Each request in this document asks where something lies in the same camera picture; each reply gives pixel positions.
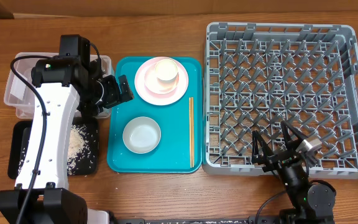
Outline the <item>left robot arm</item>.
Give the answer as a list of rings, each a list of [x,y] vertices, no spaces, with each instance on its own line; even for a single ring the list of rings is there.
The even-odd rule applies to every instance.
[[[34,117],[14,189],[0,191],[0,212],[9,223],[112,223],[110,212],[88,208],[84,198],[69,191],[67,156],[77,111],[82,118],[94,117],[133,99],[126,76],[104,76],[100,58],[34,55],[28,82],[15,67],[26,58],[16,57],[10,67],[35,95]]]

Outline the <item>grey bowl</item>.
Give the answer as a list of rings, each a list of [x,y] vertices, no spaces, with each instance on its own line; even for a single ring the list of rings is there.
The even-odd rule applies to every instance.
[[[130,120],[124,127],[122,140],[125,147],[136,154],[153,151],[162,137],[160,126],[152,118],[140,116]]]

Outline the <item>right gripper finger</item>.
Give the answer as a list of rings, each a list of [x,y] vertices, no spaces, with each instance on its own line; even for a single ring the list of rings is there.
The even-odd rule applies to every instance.
[[[305,140],[305,135],[287,121],[281,121],[280,126],[282,128],[286,149],[295,151]]]
[[[266,161],[269,157],[274,155],[271,148],[262,138],[258,131],[252,132],[252,160]]]

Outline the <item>wooden chopstick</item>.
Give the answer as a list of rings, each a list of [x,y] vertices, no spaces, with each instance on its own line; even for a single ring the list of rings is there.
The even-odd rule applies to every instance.
[[[191,167],[194,167],[194,118],[193,118],[193,97],[190,99],[190,156],[191,156]]]
[[[192,119],[192,101],[193,98],[189,97],[189,150],[190,150],[190,167],[193,167],[193,119]]]

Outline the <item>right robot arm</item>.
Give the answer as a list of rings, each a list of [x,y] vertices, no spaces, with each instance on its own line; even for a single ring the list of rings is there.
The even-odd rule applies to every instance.
[[[334,223],[336,189],[324,180],[309,179],[322,142],[316,136],[303,134],[287,121],[282,121],[280,126],[285,150],[277,154],[258,131],[252,132],[252,163],[261,165],[264,172],[276,172],[285,188],[260,206],[254,222],[260,221],[267,204],[287,194],[293,207],[281,210],[274,223]]]

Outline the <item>white rice pile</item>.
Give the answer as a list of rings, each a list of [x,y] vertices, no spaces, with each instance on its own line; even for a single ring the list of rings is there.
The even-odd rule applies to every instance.
[[[96,172],[99,156],[98,129],[98,123],[72,124],[67,155],[69,176]]]

